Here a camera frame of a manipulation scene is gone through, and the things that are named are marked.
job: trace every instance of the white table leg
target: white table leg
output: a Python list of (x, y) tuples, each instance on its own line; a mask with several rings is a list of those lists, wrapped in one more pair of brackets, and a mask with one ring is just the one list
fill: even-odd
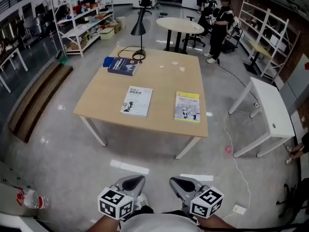
[(25, 71), (28, 71), (27, 66), (26, 66), (26, 64), (25, 64), (25, 62), (24, 62), (24, 60), (23, 60), (23, 58), (21, 57), (18, 48), (17, 48), (17, 54), (18, 54), (18, 57), (19, 57), (19, 59), (20, 59), (22, 65), (24, 66)]
[(107, 141), (102, 137), (101, 133), (96, 128), (95, 124), (92, 122), (91, 119), (80, 116), (82, 121), (85, 123), (85, 125), (88, 127), (88, 129), (91, 131), (91, 133), (95, 136), (95, 138), (102, 144), (103, 146), (107, 145)]
[(239, 104), (243, 101), (243, 99), (249, 93), (251, 88), (252, 88), (252, 82), (250, 81), (249, 84), (246, 86), (246, 88), (241, 93), (240, 97), (237, 99), (237, 101), (234, 103), (234, 105), (228, 111), (229, 114), (232, 114), (235, 111), (235, 109), (239, 106)]
[(278, 146), (284, 144), (286, 141), (288, 141), (290, 138), (282, 138), (280, 139), (278, 142), (272, 144), (268, 149), (262, 150), (260, 153), (256, 154), (256, 157), (261, 157), (267, 153), (269, 153), (270, 151), (274, 150), (275, 148), (277, 148)]
[(200, 137), (191, 137), (187, 143), (186, 147), (183, 149), (183, 151), (175, 157), (175, 159), (179, 160), (181, 157), (183, 157), (201, 138)]
[(255, 110), (250, 114), (250, 118), (253, 118), (258, 112), (261, 111), (261, 107), (255, 108)]
[(2, 76), (0, 76), (0, 81), (3, 83), (3, 85), (5, 86), (6, 90), (10, 93), (11, 90), (9, 89), (9, 87), (6, 85), (4, 79), (2, 78)]
[(245, 153), (247, 153), (248, 151), (252, 150), (253, 148), (257, 147), (258, 145), (260, 145), (261, 143), (265, 142), (268, 138), (270, 138), (269, 133), (265, 133), (263, 136), (261, 136), (259, 139), (255, 140), (253, 143), (249, 144), (248, 146), (244, 147), (243, 149), (241, 149), (240, 151), (236, 152), (233, 154), (233, 157), (239, 157)]
[(9, 57), (9, 59), (10, 59), (10, 61), (11, 61), (11, 64), (12, 64), (12, 66), (13, 66), (14, 70), (16, 70), (15, 65), (14, 65), (14, 63), (13, 63), (13, 61), (12, 61), (11, 57)]

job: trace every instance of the book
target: book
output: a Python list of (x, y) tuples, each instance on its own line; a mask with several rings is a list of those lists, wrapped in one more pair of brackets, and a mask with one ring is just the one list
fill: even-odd
[(130, 86), (120, 112), (146, 117), (152, 93), (152, 88)]
[(174, 119), (200, 123), (199, 94), (177, 91)]
[(139, 62), (131, 58), (114, 58), (107, 71), (110, 73), (134, 76)]

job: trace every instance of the white cable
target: white cable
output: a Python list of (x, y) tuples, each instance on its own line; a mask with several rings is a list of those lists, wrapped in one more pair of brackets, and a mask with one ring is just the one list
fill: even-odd
[(63, 228), (69, 229), (69, 230), (73, 230), (73, 231), (76, 231), (76, 232), (80, 232), (79, 230), (76, 230), (76, 229), (71, 229), (71, 228), (69, 228), (69, 227), (66, 227), (66, 226), (60, 225), (60, 224), (55, 223), (55, 222), (51, 222), (51, 221), (44, 221), (44, 220), (41, 220), (41, 219), (35, 219), (35, 218), (34, 218), (34, 220), (41, 221), (41, 222), (49, 222), (49, 223), (53, 223), (53, 224), (58, 225), (59, 227), (63, 227)]
[[(242, 113), (244, 113), (244, 114), (250, 114), (250, 113), (245, 113), (245, 112), (239, 111), (239, 110), (235, 110), (235, 111), (237, 111), (237, 112), (242, 112)], [(228, 132), (227, 132), (227, 130), (226, 130), (226, 122), (225, 122), (225, 119), (226, 119), (227, 113), (228, 113), (228, 111), (226, 112), (226, 115), (225, 115), (225, 117), (224, 117), (224, 130), (225, 130), (226, 134), (228, 135), (228, 138), (230, 139), (231, 148), (232, 148), (232, 157), (233, 157), (234, 149), (233, 149), (232, 139), (231, 139), (230, 135), (228, 134)], [(243, 180), (246, 182), (246, 184), (247, 184), (247, 189), (248, 189), (248, 192), (249, 192), (249, 204), (248, 204), (248, 208), (246, 209), (246, 211), (247, 211), (247, 210), (249, 209), (249, 207), (250, 207), (250, 200), (251, 200), (251, 192), (250, 192), (250, 190), (249, 190), (249, 183), (248, 183), (248, 181), (246, 181), (246, 179), (243, 177), (243, 173), (242, 173), (242, 171), (238, 168), (237, 161), (235, 160), (234, 157), (233, 157), (233, 160), (234, 160), (235, 163), (236, 163), (236, 167), (237, 167), (238, 171), (241, 173), (242, 179), (243, 179)], [(233, 212), (233, 213), (231, 213), (231, 214), (225, 216), (224, 218), (227, 218), (227, 217), (229, 217), (229, 216), (231, 216), (231, 215), (233, 215), (233, 214), (235, 214), (235, 212)]]

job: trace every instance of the yellow book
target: yellow book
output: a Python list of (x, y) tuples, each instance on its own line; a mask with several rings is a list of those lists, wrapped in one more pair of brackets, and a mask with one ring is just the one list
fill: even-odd
[(199, 94), (177, 91), (174, 119), (200, 123)]

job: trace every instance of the black table leg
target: black table leg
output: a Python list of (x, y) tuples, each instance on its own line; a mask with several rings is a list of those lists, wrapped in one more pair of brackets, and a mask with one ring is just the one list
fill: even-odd
[(245, 66), (246, 70), (247, 70), (248, 72), (252, 73), (252, 74), (255, 74), (255, 75), (257, 75), (257, 72), (256, 72), (255, 69), (254, 69), (254, 65), (255, 65), (255, 62), (256, 62), (257, 58), (259, 57), (259, 55), (260, 55), (260, 53), (259, 53), (259, 52), (256, 52), (255, 57), (254, 57), (254, 59), (252, 60), (251, 65), (246, 64), (246, 63), (243, 63), (243, 65)]
[(185, 35), (185, 40), (184, 40), (184, 44), (183, 44), (183, 54), (186, 54), (186, 49), (187, 49), (187, 45), (188, 45), (188, 40), (189, 40), (189, 34), (187, 33)]
[(175, 45), (175, 52), (178, 52), (181, 37), (182, 37), (182, 33), (178, 32), (177, 33), (176, 45)]
[(169, 30), (169, 32), (168, 32), (168, 40), (166, 42), (166, 49), (165, 49), (167, 52), (169, 51), (169, 44), (170, 44), (170, 37), (171, 37), (171, 35), (172, 35), (172, 31)]

